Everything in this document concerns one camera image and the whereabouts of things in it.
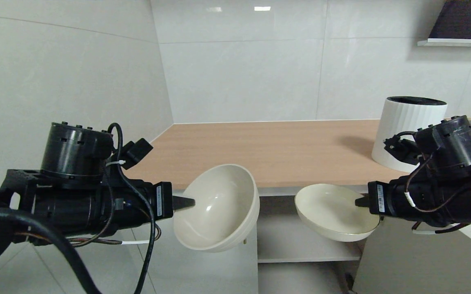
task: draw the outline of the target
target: barcode label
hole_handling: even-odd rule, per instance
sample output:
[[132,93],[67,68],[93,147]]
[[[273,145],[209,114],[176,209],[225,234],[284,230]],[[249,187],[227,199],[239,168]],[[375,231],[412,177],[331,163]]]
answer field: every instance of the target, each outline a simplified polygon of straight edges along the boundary
[[163,200],[163,196],[161,195],[161,186],[157,186],[156,188],[156,197],[157,197],[157,205],[158,205],[158,216],[162,216],[163,215],[163,203],[162,200]]
[[384,191],[381,185],[377,185],[377,201],[379,203],[379,212],[384,212]]

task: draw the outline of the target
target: wooden countertop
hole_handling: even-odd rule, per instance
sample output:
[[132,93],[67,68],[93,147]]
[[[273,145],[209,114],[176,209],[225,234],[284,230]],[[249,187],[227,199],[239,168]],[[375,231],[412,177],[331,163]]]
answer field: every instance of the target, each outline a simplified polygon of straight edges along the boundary
[[173,125],[129,178],[185,189],[211,167],[246,167],[258,187],[317,183],[366,185],[406,173],[371,159],[378,120],[238,122]]

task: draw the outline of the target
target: shelf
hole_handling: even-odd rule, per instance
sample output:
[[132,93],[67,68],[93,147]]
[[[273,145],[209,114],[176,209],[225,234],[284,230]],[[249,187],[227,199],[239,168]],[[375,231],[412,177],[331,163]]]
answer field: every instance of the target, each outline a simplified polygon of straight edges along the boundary
[[331,263],[259,264],[259,294],[342,293]]
[[454,46],[454,47],[471,47],[471,39],[440,39],[428,38],[424,41],[418,41],[418,46]]
[[302,222],[293,196],[260,197],[258,262],[298,263],[356,261],[361,257],[355,242],[330,240]]

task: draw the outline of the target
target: cream bowl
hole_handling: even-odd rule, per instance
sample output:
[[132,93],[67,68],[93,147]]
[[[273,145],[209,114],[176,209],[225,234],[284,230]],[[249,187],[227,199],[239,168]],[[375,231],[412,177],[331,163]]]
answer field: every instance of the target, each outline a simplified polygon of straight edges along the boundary
[[313,231],[336,241],[354,242],[368,237],[380,218],[368,208],[355,206],[361,194],[342,186],[317,184],[295,196],[301,220]]
[[258,220],[255,180],[242,166],[225,164],[202,173],[183,192],[194,207],[174,213],[174,233],[185,247],[226,251],[242,242]]

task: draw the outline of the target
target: white ribbed bin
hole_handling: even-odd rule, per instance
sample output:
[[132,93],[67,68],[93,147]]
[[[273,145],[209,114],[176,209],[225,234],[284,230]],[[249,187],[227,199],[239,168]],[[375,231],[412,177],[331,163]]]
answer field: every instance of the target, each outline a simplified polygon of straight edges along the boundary
[[[382,109],[381,122],[373,145],[373,160],[390,169],[410,173],[415,165],[398,161],[384,150],[384,140],[403,131],[416,131],[440,123],[446,115],[446,102],[410,96],[388,97]],[[404,139],[413,141],[411,136]]]

